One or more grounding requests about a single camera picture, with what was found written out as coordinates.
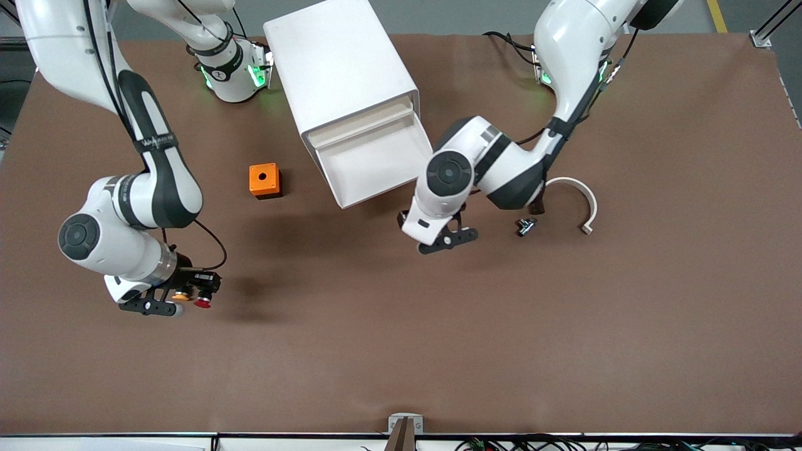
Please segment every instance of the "semicircular white bracket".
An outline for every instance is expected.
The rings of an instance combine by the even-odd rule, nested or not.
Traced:
[[[565,183],[567,185],[571,185],[576,189],[579,189],[582,194],[585,195],[585,198],[588,200],[588,205],[590,205],[590,217],[582,224],[582,231],[585,232],[585,235],[590,235],[593,232],[593,227],[590,224],[596,219],[596,213],[598,212],[598,202],[596,202],[596,195],[593,194],[593,191],[590,189],[588,185],[582,183],[575,178],[571,177],[554,177],[553,179],[546,181],[546,186],[551,185],[552,183]]]

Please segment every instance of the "metal frame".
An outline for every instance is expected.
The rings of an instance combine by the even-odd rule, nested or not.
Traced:
[[[785,22],[786,19],[791,17],[802,6],[802,0],[786,0],[786,2],[777,10],[768,20],[757,30],[750,30],[752,43],[758,48],[769,48],[772,46],[772,41],[769,37],[774,31]]]
[[[19,25],[19,13],[17,12],[16,0],[0,0],[0,12],[7,15],[14,23]]]

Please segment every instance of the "table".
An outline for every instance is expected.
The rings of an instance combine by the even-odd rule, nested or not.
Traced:
[[[432,140],[550,117],[497,39],[393,41]],[[799,429],[802,136],[746,35],[638,39],[549,174],[594,190],[592,235],[557,185],[526,238],[474,196],[479,240],[425,257],[395,223],[413,187],[340,210],[280,89],[224,104],[183,44],[121,47],[204,190],[223,285],[210,311],[144,318],[60,255],[90,184],[140,162],[113,115],[37,76],[0,166],[0,432],[372,432],[397,411],[429,432]],[[268,161],[287,195],[257,201],[248,166]],[[169,238],[220,257],[196,227]]]

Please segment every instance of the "cable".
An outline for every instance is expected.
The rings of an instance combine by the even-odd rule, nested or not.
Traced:
[[[621,59],[626,59],[627,55],[630,54],[630,50],[632,50],[632,44],[635,43],[635,38],[638,37],[638,32],[640,30],[640,28],[635,28],[635,32],[632,34],[632,39],[630,39],[630,44],[626,46],[626,50],[624,50],[624,56],[622,56]]]
[[[787,0],[784,5],[782,5],[777,11],[775,11],[774,14],[772,14],[772,16],[770,18],[768,18],[768,20],[760,28],[757,29],[757,31],[755,32],[755,35],[759,35],[760,32],[763,31],[763,28],[768,26],[769,22],[774,20],[774,18],[777,17],[778,14],[783,12],[783,10],[786,8],[786,6],[790,5],[792,1],[793,0]]]
[[[245,33],[245,27],[242,26],[242,21],[240,20],[240,15],[237,13],[237,8],[232,8],[232,10],[234,11],[234,17],[237,18],[237,22],[240,23],[240,30],[242,30],[242,37],[247,39],[248,38],[248,34]]]
[[[627,44],[626,50],[624,50],[624,55],[621,57],[621,59],[618,60],[618,63],[610,72],[610,76],[607,77],[607,80],[605,80],[604,83],[601,83],[599,85],[596,94],[593,95],[593,98],[590,100],[588,107],[585,109],[585,115],[577,120],[576,125],[585,122],[590,117],[590,109],[593,108],[593,106],[596,104],[596,100],[598,100],[599,96],[604,92],[605,89],[607,89],[607,86],[610,85],[610,83],[613,81],[613,77],[615,77],[615,75],[618,73],[621,67],[623,67],[626,57],[630,55],[630,51],[632,50],[632,45],[635,44],[635,38],[638,37],[639,31],[640,28],[635,28],[635,32],[632,34],[632,39],[630,39],[630,43]]]
[[[454,448],[454,451],[460,451],[460,448],[462,448],[464,445],[467,445],[470,442],[471,442],[470,440],[463,440],[459,445],[456,446],[456,448]]]
[[[785,16],[785,17],[783,17],[783,18],[782,18],[782,19],[781,19],[781,20],[780,20],[780,21],[779,21],[779,22],[778,22],[776,25],[774,25],[774,28],[770,29],[770,30],[768,31],[768,33],[766,33],[766,36],[770,36],[772,33],[774,33],[774,30],[776,30],[777,28],[779,28],[779,27],[780,27],[780,25],[782,25],[782,24],[783,24],[783,22],[785,22],[785,21],[786,21],[786,19],[788,19],[789,17],[791,17],[791,14],[794,14],[794,13],[796,12],[796,10],[798,10],[798,9],[800,8],[800,6],[802,6],[802,3],[797,3],[797,4],[796,4],[796,6],[794,6],[794,9],[792,9],[790,13],[786,14],[786,16]]]
[[[214,36],[214,37],[215,37],[215,39],[217,39],[217,40],[218,40],[218,41],[220,41],[221,43],[224,43],[224,42],[225,42],[225,40],[224,40],[224,39],[221,39],[221,38],[220,38],[220,36],[218,36],[218,35],[215,35],[215,34],[214,34],[214,33],[213,33],[213,32],[212,32],[212,31],[211,31],[209,28],[206,28],[206,25],[204,25],[203,21],[201,21],[201,18],[199,18],[197,15],[195,15],[195,13],[193,13],[193,12],[192,12],[192,10],[190,10],[190,9],[189,9],[189,7],[188,7],[188,6],[186,6],[186,4],[184,4],[184,0],[176,0],[176,1],[177,1],[179,4],[181,4],[181,5],[184,7],[184,9],[185,9],[185,10],[187,10],[187,12],[189,13],[189,15],[191,15],[191,16],[192,16],[192,18],[194,18],[195,20],[197,20],[197,21],[198,21],[198,24],[199,24],[200,26],[202,26],[204,30],[208,31],[210,35]]]
[[[507,35],[503,35],[503,34],[499,33],[498,31],[488,31],[487,33],[483,33],[482,35],[483,36],[498,36],[498,37],[502,38],[507,44],[511,45],[512,48],[515,49],[515,52],[518,54],[518,56],[520,56],[521,59],[523,59],[524,61],[526,61],[529,64],[532,64],[533,66],[537,65],[537,63],[535,63],[531,59],[525,57],[524,54],[522,54],[519,49],[526,50],[526,51],[534,51],[534,50],[531,47],[527,47],[524,44],[520,44],[520,43],[517,43],[514,40],[512,40],[512,35],[511,34],[507,33]]]
[[[530,136],[529,138],[525,138],[525,139],[520,140],[520,141],[515,141],[515,144],[518,144],[518,145],[526,144],[529,141],[534,140],[538,136],[542,135],[543,131],[545,131],[545,128],[541,128],[541,130],[539,132],[535,133],[534,135]]]
[[[95,58],[97,59],[98,66],[100,67],[100,74],[103,76],[103,83],[106,85],[106,91],[108,92],[109,97],[111,97],[111,103],[114,104],[114,109],[117,111],[117,116],[119,116],[119,119],[123,121],[123,126],[128,132],[128,135],[131,135],[131,130],[128,129],[127,122],[125,119],[123,119],[123,112],[120,111],[119,105],[114,98],[114,92],[111,90],[111,85],[108,82],[106,67],[103,65],[103,60],[100,58],[100,48],[98,46],[97,37],[95,36],[95,26],[92,24],[92,14],[89,9],[89,0],[83,0],[83,13],[87,18],[87,28],[89,29],[89,38],[91,39],[92,50],[95,51]]]
[[[498,36],[499,38],[502,38],[504,41],[507,41],[507,44],[513,45],[515,47],[518,47],[521,50],[526,50],[526,51],[531,51],[532,50],[531,47],[527,47],[524,44],[517,43],[514,40],[512,40],[512,35],[509,34],[509,33],[507,33],[506,35],[503,35],[503,34],[499,33],[498,31],[488,31],[487,33],[482,33],[482,36]]]
[[[216,270],[217,268],[219,268],[219,267],[221,267],[221,266],[223,266],[223,265],[225,264],[226,260],[228,260],[228,259],[229,259],[229,253],[225,251],[225,246],[223,246],[223,243],[220,241],[220,239],[217,237],[217,235],[215,235],[215,234],[214,234],[214,232],[213,232],[213,231],[209,230],[209,228],[208,228],[208,227],[206,227],[205,225],[201,224],[201,222],[200,222],[200,221],[198,221],[197,219],[196,219],[196,220],[194,220],[193,222],[195,222],[196,224],[198,224],[198,225],[199,225],[199,226],[200,226],[200,227],[201,227],[203,230],[205,230],[205,231],[206,231],[206,233],[207,233],[207,234],[209,234],[209,236],[211,236],[212,238],[214,238],[214,241],[216,241],[216,242],[217,242],[217,244],[218,244],[218,245],[220,245],[220,249],[223,251],[223,261],[222,261],[222,262],[220,262],[220,263],[217,263],[215,266],[210,266],[210,267],[208,267],[208,268],[201,268],[201,269],[200,269],[200,270],[202,270],[202,271],[214,271],[214,270]]]
[[[503,446],[501,443],[499,443],[499,442],[497,442],[497,441],[488,441],[488,443],[489,443],[489,444],[491,444],[491,445],[493,445],[493,446],[495,446],[495,447],[496,447],[496,448],[498,448],[500,451],[509,451],[509,450],[508,450],[508,449],[506,449],[506,448],[505,448],[505,447],[504,447],[504,446]]]
[[[14,13],[12,13],[8,8],[6,8],[2,3],[0,3],[0,8],[2,8],[6,12],[6,14],[8,14],[8,16],[12,18],[16,23],[19,23],[19,18],[16,15],[14,15]]]
[[[106,31],[106,36],[108,40],[108,56],[109,60],[111,61],[111,76],[114,77],[114,90],[117,94],[117,102],[119,103],[119,110],[122,113],[120,116],[120,120],[123,121],[123,126],[125,130],[128,132],[128,135],[131,137],[131,140],[136,140],[136,134],[134,133],[134,128],[131,126],[131,121],[128,118],[128,112],[125,110],[125,103],[123,103],[123,95],[119,89],[119,78],[117,77],[117,64],[114,60],[114,43],[111,40],[111,32]]]

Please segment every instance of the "white curved part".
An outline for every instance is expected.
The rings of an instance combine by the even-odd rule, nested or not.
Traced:
[[[92,27],[106,78],[112,79],[107,32],[111,31],[117,71],[131,70],[107,26],[106,2],[89,2]],[[49,84],[70,97],[116,114],[92,50],[83,0],[25,0],[17,4],[22,32],[38,71]]]
[[[571,185],[576,189],[582,191],[582,194],[585,194],[585,198],[588,200],[588,205],[590,205],[590,218],[582,224],[582,231],[585,232],[585,235],[590,235],[593,232],[593,227],[590,224],[596,219],[596,213],[598,212],[598,203],[596,202],[596,195],[593,194],[590,187],[585,185],[581,181],[571,178],[571,177],[554,177],[553,179],[546,182],[546,186],[551,185],[552,183],[565,183],[567,185]]]

